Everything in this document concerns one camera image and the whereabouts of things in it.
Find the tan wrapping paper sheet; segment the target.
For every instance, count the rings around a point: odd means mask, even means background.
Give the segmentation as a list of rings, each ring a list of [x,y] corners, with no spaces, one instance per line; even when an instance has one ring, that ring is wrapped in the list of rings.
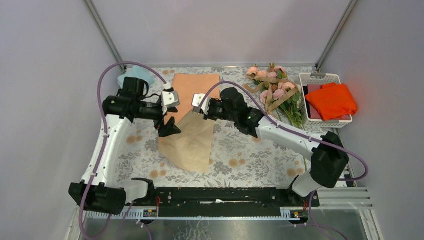
[[[160,138],[158,150],[182,170],[196,173],[208,171],[215,122],[204,120],[201,114],[193,112],[192,102],[195,94],[205,94],[219,82],[219,74],[174,75],[172,87],[178,93],[180,105],[178,112],[169,113],[165,120],[174,117],[181,133]]]

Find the tan ribbon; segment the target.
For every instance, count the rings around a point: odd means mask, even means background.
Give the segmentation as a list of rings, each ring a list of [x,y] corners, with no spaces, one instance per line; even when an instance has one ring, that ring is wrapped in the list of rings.
[[[300,88],[287,78],[271,78],[256,76],[255,88],[244,84],[243,87],[249,93],[261,92],[260,102],[264,105],[265,111],[272,114],[280,109],[289,117],[301,116],[299,101],[301,98]]]

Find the pink fake flower bunch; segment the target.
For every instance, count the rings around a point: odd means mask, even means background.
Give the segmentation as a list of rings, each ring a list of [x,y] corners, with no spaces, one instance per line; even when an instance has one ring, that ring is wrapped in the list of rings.
[[[270,63],[266,70],[253,64],[247,71],[246,77],[253,80],[255,88],[244,85],[250,93],[260,92],[260,102],[270,116],[282,121],[282,114],[295,128],[304,130],[300,110],[302,91],[293,81],[283,66]]]

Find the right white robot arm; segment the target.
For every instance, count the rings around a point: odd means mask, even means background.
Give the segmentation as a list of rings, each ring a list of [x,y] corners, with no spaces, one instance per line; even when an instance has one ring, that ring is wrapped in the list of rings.
[[[287,201],[293,206],[301,205],[315,190],[334,188],[349,162],[337,134],[310,134],[284,124],[258,108],[249,107],[234,87],[224,89],[219,98],[196,93],[192,106],[203,114],[204,120],[232,122],[244,135],[272,141],[308,159],[310,169],[297,176],[286,193]]]

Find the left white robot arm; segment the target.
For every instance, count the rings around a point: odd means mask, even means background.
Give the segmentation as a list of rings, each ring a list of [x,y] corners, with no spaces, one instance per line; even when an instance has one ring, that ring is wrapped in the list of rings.
[[[174,117],[165,122],[168,112],[176,113],[179,96],[163,92],[158,103],[140,97],[109,96],[102,104],[104,115],[99,138],[86,173],[79,183],[71,183],[69,195],[81,211],[118,215],[124,206],[139,201],[148,206],[155,201],[154,183],[146,178],[133,178],[116,184],[115,167],[118,151],[126,131],[135,119],[152,120],[161,138],[180,134]]]

